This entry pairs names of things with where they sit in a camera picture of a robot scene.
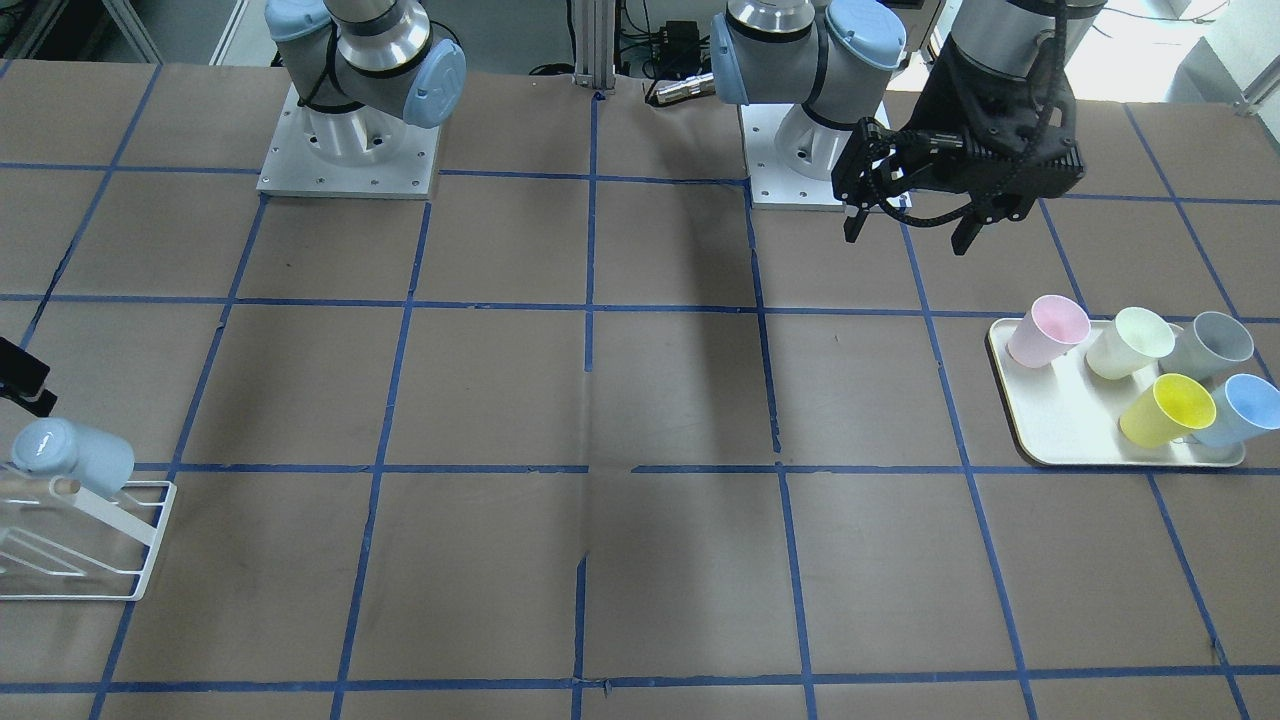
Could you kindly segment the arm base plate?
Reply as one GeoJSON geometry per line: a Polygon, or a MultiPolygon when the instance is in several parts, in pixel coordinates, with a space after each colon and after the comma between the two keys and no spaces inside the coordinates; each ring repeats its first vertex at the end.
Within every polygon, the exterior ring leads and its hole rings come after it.
{"type": "Polygon", "coordinates": [[[439,129],[407,126],[374,108],[325,114],[291,87],[256,188],[273,197],[428,201],[439,129]]]}
{"type": "Polygon", "coordinates": [[[739,119],[754,208],[846,210],[835,196],[831,177],[849,141],[847,131],[814,122],[799,104],[742,105],[739,119]]]}

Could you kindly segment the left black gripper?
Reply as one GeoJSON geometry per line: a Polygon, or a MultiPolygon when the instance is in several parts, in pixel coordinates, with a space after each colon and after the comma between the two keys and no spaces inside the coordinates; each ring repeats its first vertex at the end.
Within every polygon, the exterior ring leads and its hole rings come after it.
{"type": "Polygon", "coordinates": [[[1082,181],[1076,100],[1055,50],[1036,50],[1027,76],[984,68],[963,50],[940,54],[905,126],[859,120],[831,172],[845,205],[844,241],[856,243],[870,210],[910,190],[966,195],[942,215],[964,256],[987,227],[1019,222],[1039,199],[1082,181]]]}

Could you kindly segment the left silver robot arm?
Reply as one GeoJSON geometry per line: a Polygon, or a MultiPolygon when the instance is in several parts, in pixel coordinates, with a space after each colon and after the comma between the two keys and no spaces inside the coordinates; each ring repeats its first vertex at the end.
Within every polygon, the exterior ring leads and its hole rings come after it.
{"type": "Polygon", "coordinates": [[[1102,1],[965,1],[911,115],[892,129],[876,110],[908,47],[878,1],[728,1],[713,18],[710,68],[723,102],[783,104],[808,141],[790,164],[828,181],[855,242],[881,210],[952,225],[964,255],[987,225],[1021,222],[1085,176],[1066,63],[1102,1]]]}

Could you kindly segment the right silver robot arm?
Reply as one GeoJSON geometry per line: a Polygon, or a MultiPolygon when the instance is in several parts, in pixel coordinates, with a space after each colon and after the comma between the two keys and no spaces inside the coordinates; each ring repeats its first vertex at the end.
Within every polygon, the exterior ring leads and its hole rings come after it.
{"type": "MultiPolygon", "coordinates": [[[[305,201],[284,202],[300,249],[330,254],[339,290],[314,302],[389,313],[349,292],[387,249],[424,245],[384,193],[420,200],[436,128],[454,110],[465,55],[436,38],[420,1],[270,1],[266,24],[291,95],[262,169],[283,196],[279,163],[305,159],[305,201]]],[[[264,137],[273,86],[255,74],[179,67],[19,63],[3,81],[3,295],[33,304],[233,307],[253,274],[259,232],[282,234],[250,197],[236,149],[264,137]]]]}

